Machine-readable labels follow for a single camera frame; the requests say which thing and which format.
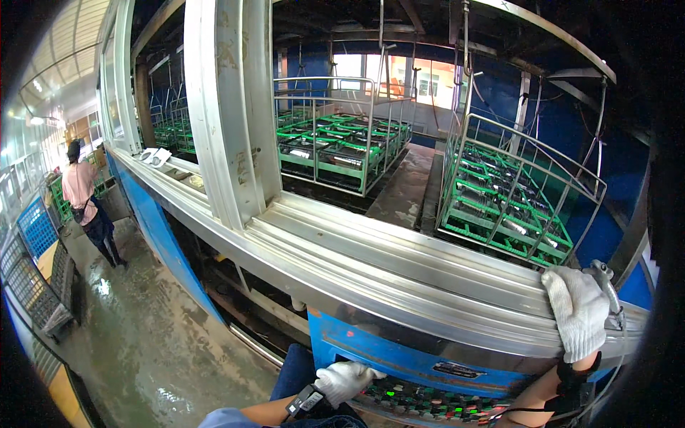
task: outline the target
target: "woman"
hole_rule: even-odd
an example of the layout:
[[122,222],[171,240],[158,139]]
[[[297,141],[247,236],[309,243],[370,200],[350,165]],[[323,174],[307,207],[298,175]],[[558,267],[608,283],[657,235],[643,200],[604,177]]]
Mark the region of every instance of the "woman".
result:
[[84,228],[88,239],[100,250],[110,266],[116,268],[121,265],[128,269],[128,262],[119,257],[114,245],[114,225],[93,194],[97,169],[88,162],[79,162],[80,154],[81,140],[72,141],[66,152],[69,166],[62,176],[64,200],[71,203],[74,220]]

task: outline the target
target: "wristband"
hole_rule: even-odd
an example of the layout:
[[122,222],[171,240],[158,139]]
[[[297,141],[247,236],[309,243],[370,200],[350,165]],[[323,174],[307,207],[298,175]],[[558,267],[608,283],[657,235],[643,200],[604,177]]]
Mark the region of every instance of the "wristband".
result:
[[313,383],[304,387],[286,406],[286,411],[290,417],[298,420],[332,410],[333,407],[326,399],[326,396]]

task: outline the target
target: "gloved hand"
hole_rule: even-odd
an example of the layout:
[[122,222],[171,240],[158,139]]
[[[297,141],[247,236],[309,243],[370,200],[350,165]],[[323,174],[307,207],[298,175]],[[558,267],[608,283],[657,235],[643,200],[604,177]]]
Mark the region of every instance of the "gloved hand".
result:
[[371,381],[383,379],[387,375],[364,364],[346,361],[333,363],[328,368],[320,368],[316,371],[316,376],[318,379],[314,381],[314,386],[321,390],[331,406],[337,409],[341,403],[352,400]]
[[543,273],[542,282],[566,350],[564,361],[582,360],[601,347],[609,299],[595,279],[580,270],[552,266]]

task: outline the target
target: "black pants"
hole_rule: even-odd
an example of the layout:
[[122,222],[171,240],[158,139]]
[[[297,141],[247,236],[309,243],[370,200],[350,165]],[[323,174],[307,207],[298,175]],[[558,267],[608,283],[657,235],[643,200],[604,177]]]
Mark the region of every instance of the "black pants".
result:
[[93,217],[87,225],[83,226],[88,239],[90,239],[102,256],[110,263],[111,267],[115,267],[117,264],[123,264],[121,257],[119,257],[119,252],[116,250],[116,245],[114,244],[114,225],[112,224],[112,221],[95,197],[91,197],[90,200],[97,207],[97,214],[95,214],[95,217]]

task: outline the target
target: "white paper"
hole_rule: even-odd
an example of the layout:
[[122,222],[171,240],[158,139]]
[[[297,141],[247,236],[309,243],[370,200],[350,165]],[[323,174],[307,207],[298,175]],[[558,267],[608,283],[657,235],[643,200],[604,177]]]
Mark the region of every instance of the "white paper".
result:
[[159,149],[157,153],[152,155],[150,158],[150,165],[153,168],[159,168],[171,157],[171,152],[166,149]]
[[142,160],[142,163],[144,164],[149,164],[152,162],[152,157],[157,153],[157,150],[159,149],[145,149],[141,154],[140,157],[138,157],[138,160]]

